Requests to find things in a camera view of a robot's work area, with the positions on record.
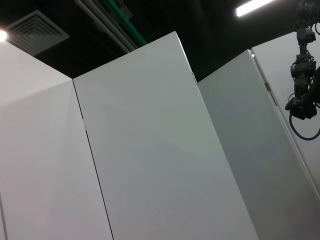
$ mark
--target ceiling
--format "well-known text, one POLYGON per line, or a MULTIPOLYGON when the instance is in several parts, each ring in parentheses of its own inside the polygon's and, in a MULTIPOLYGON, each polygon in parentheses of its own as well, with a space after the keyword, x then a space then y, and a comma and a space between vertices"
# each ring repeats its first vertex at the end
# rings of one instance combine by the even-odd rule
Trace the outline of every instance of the ceiling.
MULTIPOLYGON (((129 20, 147 43, 176 31, 195 77, 201 81, 244 50, 292 32, 297 0, 274 0, 240 18, 235 9, 248 0, 115 2, 119 6, 123 2, 129 20)), ((35 10, 69 35, 35 57, 71 78, 125 54, 74 0, 0 0, 0 27, 6 28, 35 10)))

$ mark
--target ceiling light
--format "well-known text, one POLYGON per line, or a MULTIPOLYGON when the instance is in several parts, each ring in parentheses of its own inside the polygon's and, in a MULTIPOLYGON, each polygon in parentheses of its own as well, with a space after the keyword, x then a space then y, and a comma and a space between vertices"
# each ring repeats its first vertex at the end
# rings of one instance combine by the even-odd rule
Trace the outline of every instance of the ceiling light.
POLYGON ((245 15, 257 8, 260 8, 262 7, 263 5, 266 5, 270 2, 272 2, 273 0, 252 0, 250 2, 247 2, 246 4, 238 7, 236 9, 236 15, 238 17, 242 16, 242 15, 245 15))
POLYGON ((7 33, 5 31, 0 30, 0 42, 4 42, 7 38, 7 33))

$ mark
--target ceiling vent grille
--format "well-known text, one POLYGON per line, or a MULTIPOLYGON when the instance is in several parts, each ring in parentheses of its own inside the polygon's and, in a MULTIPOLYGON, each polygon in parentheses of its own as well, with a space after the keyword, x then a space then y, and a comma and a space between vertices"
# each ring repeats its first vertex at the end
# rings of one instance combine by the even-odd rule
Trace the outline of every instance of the ceiling vent grille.
POLYGON ((31 56, 66 40, 69 35, 39 10, 15 21, 6 27, 7 42, 31 56))

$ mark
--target robotic arm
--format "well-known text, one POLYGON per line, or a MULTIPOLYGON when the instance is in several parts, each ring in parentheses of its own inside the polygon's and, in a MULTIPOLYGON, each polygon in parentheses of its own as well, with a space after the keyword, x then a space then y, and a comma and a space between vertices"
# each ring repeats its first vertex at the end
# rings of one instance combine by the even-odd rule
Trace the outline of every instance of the robotic arm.
POLYGON ((293 126, 292 116, 301 120, 311 119, 317 115, 317 107, 320 108, 320 68, 316 70, 316 61, 307 50, 307 44, 316 40, 316 35, 312 30, 314 24, 315 31, 320 35, 317 30, 318 22, 320 22, 320 7, 315 3, 299 2, 294 28, 300 54, 296 56, 290 69, 294 80, 294 97, 289 100, 285 110, 290 111, 289 123, 294 133, 306 141, 314 140, 320 136, 320 129, 313 137, 303 137, 293 126))

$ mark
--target white partition panel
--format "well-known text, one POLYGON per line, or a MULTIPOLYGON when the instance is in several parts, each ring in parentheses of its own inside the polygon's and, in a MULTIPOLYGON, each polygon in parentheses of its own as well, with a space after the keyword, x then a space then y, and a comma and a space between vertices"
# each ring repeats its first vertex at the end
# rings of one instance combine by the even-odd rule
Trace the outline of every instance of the white partition panel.
POLYGON ((72 80, 6 42, 0 72, 0 194, 8 239, 111 240, 72 80))
POLYGON ((198 85, 259 239, 320 239, 319 205, 251 52, 198 85))
MULTIPOLYGON (((317 67, 320 63, 320 37, 316 35, 317 40, 307 45, 307 49, 317 61, 317 67)), ((294 93, 294 80, 291 77, 290 66, 296 60, 299 54, 299 45, 297 34, 295 32, 279 37, 272 41, 263 43, 253 48, 258 64, 269 83, 272 94, 279 106, 279 109, 290 129, 292 137, 300 149, 300 153, 306 162, 314 181, 320 188, 320 137, 312 141, 300 139, 291 130, 289 125, 289 111, 285 110, 288 103, 288 97, 294 93)), ((312 119, 300 120, 292 118, 295 129, 304 137, 313 137, 320 128, 320 115, 312 119)))
POLYGON ((115 240, 257 240, 176 33, 74 79, 115 240))

